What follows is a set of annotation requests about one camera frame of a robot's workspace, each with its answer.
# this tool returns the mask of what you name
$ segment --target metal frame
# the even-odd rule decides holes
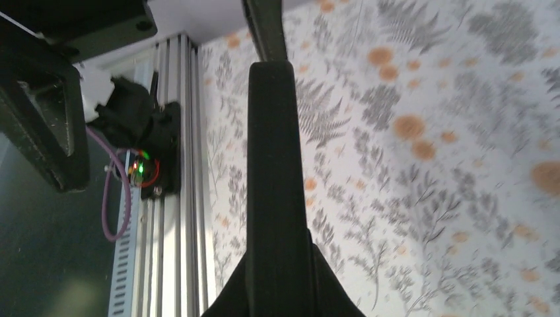
[[[152,56],[159,72],[160,105],[175,100],[181,104],[182,187],[177,195],[139,204],[131,222],[137,227],[131,234],[137,244],[134,270],[126,282],[132,293],[130,302],[123,304],[130,309],[119,316],[198,317],[216,298],[199,58],[185,34],[159,42],[150,51],[153,54],[139,52],[111,66],[123,71],[124,63]]]

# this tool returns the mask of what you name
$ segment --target wire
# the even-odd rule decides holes
[[[93,132],[90,127],[86,126],[87,134],[94,139],[104,150],[109,154],[111,157],[111,164],[115,164],[121,176],[126,176],[126,171],[124,165],[120,161],[117,154],[115,154],[109,145],[105,143],[95,132]],[[109,192],[109,182],[111,180],[111,171],[110,169],[107,171],[107,175],[105,177],[105,188],[103,189],[103,201],[101,204],[101,225],[103,227],[103,233],[105,234],[105,238],[110,242],[115,242],[121,236],[124,235],[126,228],[128,227],[128,222],[130,221],[130,208],[131,208],[131,199],[130,199],[130,183],[128,182],[127,177],[121,177],[124,186],[124,197],[125,197],[125,204],[124,204],[124,220],[121,228],[117,232],[117,234],[113,235],[109,230],[109,225],[107,224],[107,200],[108,200],[108,192]]]
[[[145,182],[145,183],[140,184],[140,187],[146,188],[146,187],[154,184],[155,181],[157,180],[157,178],[159,176],[159,161],[154,160],[154,162],[156,163],[156,176],[152,177],[152,179],[149,182]]]

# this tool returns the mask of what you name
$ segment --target leaf pattern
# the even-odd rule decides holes
[[[380,0],[379,15],[385,33],[391,34],[389,41],[408,44],[410,50],[420,49],[420,54],[443,42],[442,35],[450,27],[436,28],[438,14],[425,21],[427,6],[425,3],[415,9],[416,1],[407,4],[405,1]]]
[[[285,13],[308,228],[366,316],[560,316],[560,20],[543,1]],[[246,247],[246,31],[200,47],[218,290]]]

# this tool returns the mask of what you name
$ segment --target black base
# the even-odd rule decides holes
[[[162,115],[170,119],[168,127],[176,136],[175,146],[168,154],[159,158],[159,175],[153,184],[142,188],[140,198],[156,199],[170,194],[176,194],[181,189],[181,106],[177,102],[171,102],[165,106]]]

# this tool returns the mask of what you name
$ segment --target gray floor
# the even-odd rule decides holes
[[[0,317],[107,316],[114,244],[100,209],[108,156],[88,143],[90,186],[77,194],[55,192],[13,146],[0,162]],[[112,185],[115,232],[120,184]]]

